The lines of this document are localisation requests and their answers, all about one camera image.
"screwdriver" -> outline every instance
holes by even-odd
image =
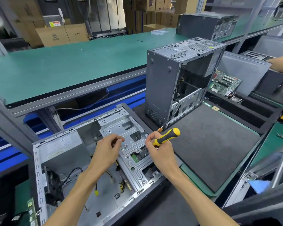
[[[162,135],[158,139],[152,140],[151,142],[155,147],[159,147],[161,144],[167,142],[168,140],[174,139],[180,135],[178,128],[171,128],[166,134]]]

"black foam mat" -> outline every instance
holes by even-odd
[[[143,115],[142,106],[134,112],[153,129],[153,123],[150,126],[151,121]],[[181,132],[171,141],[174,151],[214,192],[260,138],[206,105],[199,106],[167,130],[173,127]]]

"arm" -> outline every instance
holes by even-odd
[[[77,225],[95,183],[115,162],[124,140],[121,136],[111,134],[98,141],[88,168],[78,176],[75,186],[53,215],[45,222],[45,226]]]
[[[172,182],[190,205],[201,226],[236,226],[232,218],[222,211],[214,202],[204,195],[177,166],[175,154],[170,141],[156,149],[152,139],[161,136],[159,132],[151,133],[146,139],[146,146],[157,168]]]

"person's hand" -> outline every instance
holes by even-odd
[[[110,134],[99,140],[88,170],[92,170],[99,177],[105,173],[117,159],[119,148],[124,140],[124,137],[116,134]]]
[[[170,176],[178,171],[179,167],[177,165],[173,147],[170,141],[161,144],[158,149],[156,149],[151,143],[151,140],[159,137],[161,137],[161,134],[155,131],[148,135],[145,144],[149,150],[154,164],[164,176],[170,178]]]

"motherboard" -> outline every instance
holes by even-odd
[[[241,82],[242,80],[217,70],[208,89],[228,97]]]

